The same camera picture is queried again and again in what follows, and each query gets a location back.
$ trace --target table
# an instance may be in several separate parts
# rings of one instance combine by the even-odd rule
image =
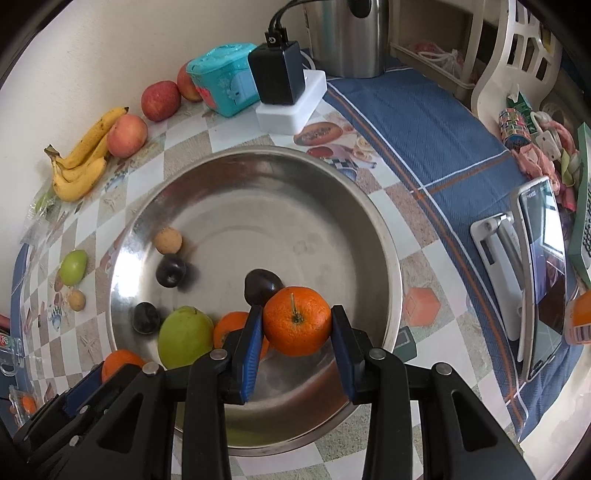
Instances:
[[[331,122],[342,135],[326,144],[324,161],[354,181],[373,201],[392,234],[404,284],[402,324],[417,343],[410,363],[454,366],[501,426],[515,438],[486,343],[466,289],[441,240],[417,201],[371,145],[331,105],[322,101],[309,124]],[[128,160],[112,160],[94,191],[61,205],[49,235],[29,252],[22,285],[21,318],[27,372],[39,401],[74,386],[111,352],[107,334],[109,274],[116,240],[147,196],[194,160],[237,145],[277,145],[308,151],[290,135],[263,134],[254,107],[226,119],[202,103],[183,103],[170,119],[150,125],[149,141]],[[75,248],[88,255],[78,288],[86,307],[73,312],[69,288],[56,280],[60,262]],[[414,477],[422,473],[417,403],[412,404]],[[369,429],[369,406],[359,407],[320,440],[280,455],[232,458],[235,478],[359,479]],[[175,439],[173,473],[180,473]]]

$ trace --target small potato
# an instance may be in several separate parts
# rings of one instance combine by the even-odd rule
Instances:
[[[154,246],[163,255],[176,254],[183,246],[183,236],[181,232],[168,226],[156,234]]]
[[[84,310],[84,307],[86,306],[86,297],[80,290],[72,290],[68,302],[70,303],[70,308],[72,310],[79,312]]]

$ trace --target stainless steel bowl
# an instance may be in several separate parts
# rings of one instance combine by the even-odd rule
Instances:
[[[195,267],[188,288],[156,282],[161,255],[151,240],[165,226],[183,234],[181,255]],[[333,167],[278,147],[211,155],[169,179],[147,202],[125,233],[113,270],[113,346],[159,361],[157,337],[131,327],[137,303],[149,301],[164,315],[192,305],[216,322],[227,312],[248,310],[244,277],[254,268],[344,305],[353,327],[365,330],[374,345],[394,348],[402,278],[379,212]],[[226,406],[230,453],[292,450],[322,437],[354,409],[342,391],[330,342],[301,358],[270,351],[251,401]],[[178,411],[182,427],[182,406]]]

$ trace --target stainless steel kettle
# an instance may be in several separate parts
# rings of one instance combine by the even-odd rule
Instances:
[[[332,0],[304,5],[316,68],[337,77],[384,73],[388,54],[388,0]]]

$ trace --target smartphone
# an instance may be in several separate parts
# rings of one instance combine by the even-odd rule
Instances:
[[[566,260],[560,215],[548,177],[513,192],[511,209],[524,270],[521,378],[532,380],[562,341]]]

